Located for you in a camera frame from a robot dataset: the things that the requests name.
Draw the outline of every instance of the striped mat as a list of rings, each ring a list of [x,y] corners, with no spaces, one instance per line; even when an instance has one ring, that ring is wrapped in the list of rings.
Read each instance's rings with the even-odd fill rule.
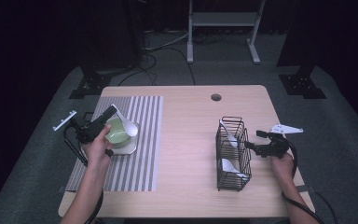
[[[101,97],[92,120],[97,119],[111,104],[115,104],[127,119],[137,122],[140,132],[138,147],[132,154],[111,158],[103,190],[156,190],[163,97]],[[77,190],[85,171],[86,167],[77,160],[66,190]]]

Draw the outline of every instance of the wooden table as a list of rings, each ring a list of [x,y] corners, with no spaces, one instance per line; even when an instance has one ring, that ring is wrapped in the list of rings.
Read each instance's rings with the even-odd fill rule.
[[[213,94],[220,101],[211,99]],[[215,135],[223,116],[242,117],[249,141],[279,122],[263,86],[108,87],[102,96],[163,96],[156,191],[106,191],[99,217],[286,217],[269,159],[252,151],[252,179],[242,191],[217,190]],[[295,183],[304,185],[297,172]],[[301,193],[314,210],[307,192]],[[63,216],[74,199],[64,193]]]

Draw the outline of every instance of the gray carpet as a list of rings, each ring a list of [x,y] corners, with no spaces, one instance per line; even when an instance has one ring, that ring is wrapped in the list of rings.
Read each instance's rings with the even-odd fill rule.
[[[339,92],[337,85],[322,69],[311,78],[327,99],[306,100],[288,96],[279,74],[290,74],[297,67],[276,67],[285,35],[259,35],[255,44],[262,63],[254,65],[245,46],[248,35],[227,35],[210,45],[194,46],[191,70],[196,85],[263,85],[267,88],[281,123],[300,127],[300,134],[287,137],[298,150],[298,166],[308,186],[314,187],[331,203],[338,223],[358,223],[358,116]],[[151,34],[148,46],[156,46],[177,35]],[[170,46],[186,54],[186,44]],[[150,53],[154,67],[125,80],[123,86],[192,85],[192,76],[184,56],[173,49]],[[153,64],[144,56],[143,68]],[[113,77],[116,86],[127,74]],[[61,187],[71,174],[76,157],[64,144],[62,131],[52,126],[76,110],[80,115],[93,111],[98,96],[82,100],[68,99],[77,88],[82,73],[79,68],[68,74],[39,121],[26,148],[0,193],[0,223],[58,223]],[[316,195],[311,198],[317,214],[325,223],[333,223],[326,204]],[[252,218],[251,223],[276,223],[282,218]],[[122,218],[108,218],[106,223],[123,223]]]

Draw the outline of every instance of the black stand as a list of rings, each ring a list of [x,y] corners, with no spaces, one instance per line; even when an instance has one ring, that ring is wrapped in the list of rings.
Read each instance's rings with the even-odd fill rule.
[[[305,99],[325,99],[324,92],[315,86],[310,73],[315,63],[301,64],[296,74],[279,75],[288,95],[303,95]]]
[[[69,99],[83,99],[85,95],[101,95],[103,88],[109,86],[111,77],[103,77],[91,66],[80,66],[84,77],[77,90],[73,90]]]

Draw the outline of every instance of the black wire basket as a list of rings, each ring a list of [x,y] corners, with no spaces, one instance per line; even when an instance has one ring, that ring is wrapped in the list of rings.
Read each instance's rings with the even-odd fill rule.
[[[217,188],[242,190],[252,178],[248,133],[242,118],[222,117],[216,134]]]

